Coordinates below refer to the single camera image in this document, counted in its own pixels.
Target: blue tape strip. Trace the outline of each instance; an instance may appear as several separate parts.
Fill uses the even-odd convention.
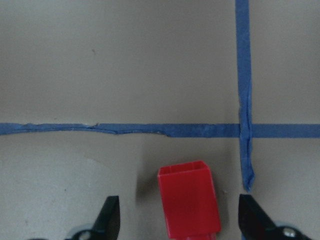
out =
[[[238,138],[239,124],[19,124],[0,123],[0,135],[52,132],[90,131],[107,134],[151,133],[173,138]]]
[[[320,124],[254,124],[254,138],[320,138]]]
[[[240,99],[240,160],[244,188],[250,192],[255,173],[251,163],[252,117],[251,117],[251,52],[249,0],[235,1],[236,51],[238,92]]]

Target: vertical blue tape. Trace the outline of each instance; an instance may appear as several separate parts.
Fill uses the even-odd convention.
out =
[[[252,117],[251,117],[251,53],[249,0],[235,1],[236,51],[238,92],[240,100],[240,160],[244,188],[250,192],[255,179],[251,163]]]

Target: gray floor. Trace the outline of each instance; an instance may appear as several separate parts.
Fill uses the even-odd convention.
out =
[[[320,124],[320,4],[250,1],[254,123]],[[208,1],[0,2],[0,122],[238,123],[235,7]],[[237,139],[0,136],[0,236],[64,239],[120,196],[119,240],[167,239],[157,170],[202,159],[240,239]],[[252,194],[320,239],[320,139],[254,139]]]

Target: red box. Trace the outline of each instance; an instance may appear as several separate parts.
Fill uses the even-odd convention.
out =
[[[203,161],[162,167],[158,183],[170,239],[215,239],[221,224],[211,171]]]

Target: metal bolt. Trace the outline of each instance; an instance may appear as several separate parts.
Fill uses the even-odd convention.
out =
[[[296,231],[289,227],[285,227],[282,232],[283,232],[283,235],[289,238],[295,238],[297,235]]]
[[[79,240],[89,240],[90,238],[91,238],[91,233],[89,231],[84,231],[79,236]]]

